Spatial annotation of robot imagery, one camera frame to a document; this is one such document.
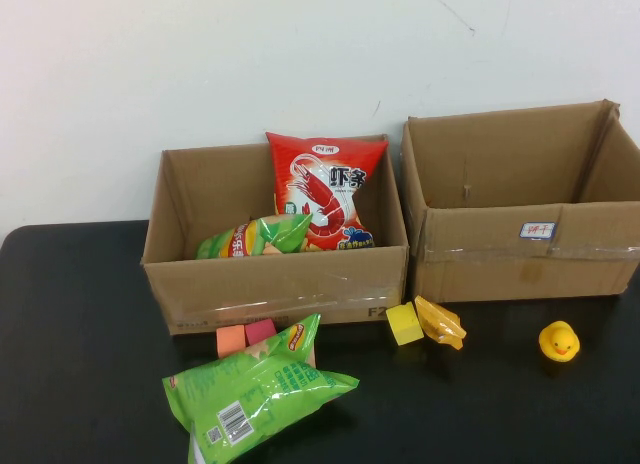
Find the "barcode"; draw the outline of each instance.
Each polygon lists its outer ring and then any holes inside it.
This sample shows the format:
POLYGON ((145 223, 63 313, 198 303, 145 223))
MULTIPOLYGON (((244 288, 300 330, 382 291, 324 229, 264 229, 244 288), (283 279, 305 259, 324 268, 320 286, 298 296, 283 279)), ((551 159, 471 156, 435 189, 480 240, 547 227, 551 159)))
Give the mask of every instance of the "barcode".
POLYGON ((222 434, 220 434, 220 429, 218 428, 218 426, 208 430, 207 436, 209 436, 209 440, 211 441, 211 444, 215 444, 220 439, 222 439, 222 434))
POLYGON ((221 410, 218 413, 218 419, 232 446, 253 433, 253 428, 239 401, 221 410))

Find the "green snack bag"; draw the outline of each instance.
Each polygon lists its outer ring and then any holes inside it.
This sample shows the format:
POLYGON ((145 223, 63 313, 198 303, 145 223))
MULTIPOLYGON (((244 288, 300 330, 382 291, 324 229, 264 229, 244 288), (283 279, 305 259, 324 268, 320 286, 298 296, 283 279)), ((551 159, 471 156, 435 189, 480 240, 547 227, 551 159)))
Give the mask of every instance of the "green snack bag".
POLYGON ((256 219, 206 239, 196 259, 298 252, 311 218, 311 214, 281 214, 256 219))
POLYGON ((319 314, 242 352, 163 379, 173 415, 191 434, 188 462, 229 462, 355 389, 358 380, 305 361, 319 314))

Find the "black table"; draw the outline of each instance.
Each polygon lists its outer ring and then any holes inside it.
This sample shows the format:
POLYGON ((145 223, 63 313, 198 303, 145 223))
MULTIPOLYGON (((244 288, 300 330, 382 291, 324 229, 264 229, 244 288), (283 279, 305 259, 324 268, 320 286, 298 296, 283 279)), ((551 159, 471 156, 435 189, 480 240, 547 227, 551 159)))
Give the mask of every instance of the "black table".
MULTIPOLYGON (((214 359, 215 340, 169 336, 139 265, 146 228, 7 237, 1 462, 186 462, 160 379, 214 359)), ((451 305, 468 331, 460 352, 426 339, 398 348, 386 323, 323 326, 319 368, 359 388, 237 462, 639 462, 639 297, 636 275, 619 299, 451 305), (551 378, 537 336, 559 319, 582 350, 551 378)))

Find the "open cardboard box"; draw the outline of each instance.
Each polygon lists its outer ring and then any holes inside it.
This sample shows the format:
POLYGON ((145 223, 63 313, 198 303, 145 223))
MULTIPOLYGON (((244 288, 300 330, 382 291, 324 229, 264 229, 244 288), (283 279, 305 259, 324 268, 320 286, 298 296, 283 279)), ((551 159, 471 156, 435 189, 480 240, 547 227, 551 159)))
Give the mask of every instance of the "open cardboard box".
POLYGON ((354 196, 377 247, 193 260, 204 239, 273 215, 273 190, 266 143, 162 153, 142 264, 171 334, 314 312, 323 323, 379 320, 400 303, 409 250, 388 150, 354 196))
POLYGON ((610 101, 410 118, 412 294, 619 294, 640 261, 640 150, 610 101))

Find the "shrimp illustration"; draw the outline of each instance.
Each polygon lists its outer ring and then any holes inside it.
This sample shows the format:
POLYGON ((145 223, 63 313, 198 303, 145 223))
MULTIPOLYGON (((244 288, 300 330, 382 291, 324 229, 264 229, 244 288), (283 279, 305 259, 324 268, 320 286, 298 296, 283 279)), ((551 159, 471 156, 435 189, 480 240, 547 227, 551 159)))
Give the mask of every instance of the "shrimp illustration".
MULTIPOLYGON (((317 211, 319 214, 327 217, 327 224, 324 226, 311 223, 309 225, 311 232, 320 237, 331 236, 338 232, 344 225, 345 211, 336 196, 331 192, 331 189, 309 171, 307 166, 300 163, 302 160, 312 160, 326 172, 324 165, 315 156, 302 154, 291 163, 291 175, 295 176, 295 180, 287 187, 298 189, 307 196, 307 198, 320 206, 320 209, 317 211)), ((302 206, 302 213, 310 214, 308 202, 302 206)))

